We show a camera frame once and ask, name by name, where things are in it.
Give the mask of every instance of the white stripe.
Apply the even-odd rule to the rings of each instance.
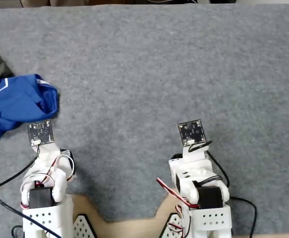
[[[8,79],[5,78],[4,80],[5,80],[5,86],[0,89],[0,92],[1,92],[3,89],[5,89],[5,88],[7,88],[7,87],[9,86],[9,81],[8,81]]]
[[[48,85],[51,85],[50,83],[48,83],[48,82],[46,82],[46,81],[44,81],[44,80],[42,80],[42,79],[36,79],[36,82],[37,83],[39,83],[39,84],[48,84]]]

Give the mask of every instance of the gray carpet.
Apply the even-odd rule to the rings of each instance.
[[[177,123],[201,118],[231,194],[255,202],[256,233],[289,232],[289,5],[0,10],[0,55],[61,94],[54,135],[103,218],[153,217],[181,152]],[[0,179],[32,157],[26,127],[0,139]],[[0,191],[19,203],[20,180]],[[234,202],[237,234],[253,210]],[[21,219],[0,206],[0,237]]]

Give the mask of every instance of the black wire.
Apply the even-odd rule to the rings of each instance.
[[[171,157],[171,160],[173,159],[182,159],[183,158],[183,155],[182,154],[175,154]]]
[[[37,157],[39,157],[40,154],[40,146],[37,147],[37,156],[34,157],[33,160],[31,160],[22,170],[20,170],[18,173],[16,173],[15,175],[13,175],[12,177],[8,178],[7,180],[3,181],[2,183],[0,183],[0,186],[5,185],[8,182],[11,182],[12,180],[14,180],[16,177],[20,176],[23,172],[25,172],[29,167],[31,167],[31,165],[34,163],[34,161],[37,159]]]
[[[209,157],[214,161],[214,163],[218,166],[218,168],[221,170],[221,172],[223,173],[223,175],[225,176],[226,180],[227,180],[227,184],[226,186],[229,187],[230,185],[230,182],[229,182],[229,178],[228,178],[228,175],[227,173],[225,172],[225,170],[222,168],[222,166],[219,164],[219,162],[214,158],[214,156],[209,152],[207,151],[207,154],[209,155]],[[257,221],[257,207],[254,203],[252,203],[251,201],[248,201],[247,199],[245,198],[240,198],[240,197],[230,197],[232,200],[238,200],[238,201],[243,201],[243,202],[246,202],[250,205],[252,205],[254,207],[254,210],[255,210],[255,213],[254,213],[254,220],[253,220],[253,224],[252,224],[252,228],[250,230],[250,234],[249,234],[249,238],[252,238],[253,235],[254,235],[254,231],[255,231],[255,227],[256,227],[256,221]]]
[[[220,171],[223,173],[223,175],[224,175],[224,177],[225,177],[225,179],[227,181],[226,186],[229,187],[230,186],[230,181],[229,181],[229,177],[228,177],[227,173],[225,172],[223,167],[219,164],[219,162],[214,158],[214,156],[209,151],[207,151],[207,154],[209,155],[210,159],[213,160],[213,162],[216,164],[216,166],[220,169]],[[181,154],[175,154],[174,156],[172,156],[172,158],[182,158],[182,156],[181,156]],[[252,205],[254,207],[254,210],[255,210],[255,212],[254,212],[254,220],[253,220],[252,228],[251,228],[250,234],[249,234],[249,238],[252,238],[253,235],[254,235],[256,222],[257,222],[257,216],[258,216],[258,211],[257,211],[256,205],[254,203],[252,203],[251,201],[249,201],[247,199],[244,199],[244,198],[240,198],[240,197],[230,197],[230,198],[232,200],[238,200],[238,201],[246,202],[246,203],[248,203],[248,204],[250,204],[250,205]]]
[[[35,221],[34,219],[24,215],[22,212],[19,212],[18,210],[14,209],[13,207],[9,206],[8,204],[6,204],[5,202],[3,202],[0,199],[0,205],[2,205],[3,207],[5,207],[6,209],[8,209],[9,211],[19,215],[20,217],[23,217],[27,220],[29,220],[30,222],[32,222],[33,224],[37,225],[38,227],[44,229],[45,231],[47,231],[48,233],[52,234],[53,236],[57,237],[57,238],[61,238],[58,234],[56,234],[54,231],[48,229],[47,227],[41,225],[40,223],[38,223],[37,221]]]
[[[11,235],[12,235],[12,238],[15,238],[14,231],[15,231],[16,228],[23,228],[23,226],[21,226],[21,225],[17,225],[17,226],[12,227],[12,229],[11,229]]]
[[[222,166],[219,164],[219,162],[217,162],[217,160],[214,158],[214,156],[209,152],[209,151],[206,151],[207,154],[209,155],[210,159],[213,160],[213,162],[216,164],[216,166],[220,169],[220,171],[223,173],[225,179],[226,179],[226,187],[229,187],[230,185],[230,181],[229,181],[229,178],[228,178],[228,175],[227,173],[225,172],[225,170],[222,168]]]
[[[257,215],[258,215],[258,212],[257,212],[257,207],[254,203],[252,203],[251,201],[245,199],[245,198],[240,198],[240,197],[230,197],[230,199],[232,200],[237,200],[237,201],[242,201],[242,202],[246,202],[250,205],[252,205],[254,207],[254,220],[253,220],[253,225],[252,225],[252,228],[250,230],[250,234],[249,234],[249,238],[252,238],[253,235],[254,235],[254,231],[255,231],[255,227],[256,227],[256,221],[257,221]]]
[[[189,222],[189,228],[188,228],[188,232],[186,232],[186,235],[183,238],[186,238],[189,233],[190,233],[190,227],[191,227],[191,216],[190,216],[190,222]]]
[[[223,178],[220,175],[214,175],[212,177],[209,177],[201,182],[193,181],[194,185],[197,185],[197,187],[202,187],[202,185],[215,181],[215,180],[223,180]]]
[[[198,149],[201,149],[201,148],[203,148],[203,147],[206,147],[206,146],[208,146],[208,145],[211,145],[212,144],[212,140],[210,140],[210,141],[208,141],[208,142],[206,142],[206,143],[204,143],[204,144],[202,144],[202,145],[199,145],[199,146],[197,146],[197,147],[194,147],[193,149],[192,149],[192,147],[193,147],[193,145],[190,145],[190,147],[189,147],[189,153],[191,153],[191,152],[193,152],[193,151],[196,151],[196,150],[198,150]]]
[[[23,6],[23,4],[22,4],[22,0],[19,0],[19,1],[20,1],[20,4],[21,4],[21,7],[24,8],[24,6]]]

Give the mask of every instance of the wooden base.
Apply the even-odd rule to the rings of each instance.
[[[169,214],[175,212],[174,206],[177,203],[176,198],[168,195],[157,210],[154,218],[105,222],[87,197],[74,195],[73,201],[74,219],[79,213],[87,214],[98,238],[158,238]],[[289,234],[256,235],[254,238],[289,238]]]

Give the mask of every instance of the blue cloth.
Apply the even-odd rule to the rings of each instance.
[[[22,122],[51,118],[58,111],[55,87],[39,75],[0,80],[0,137]]]

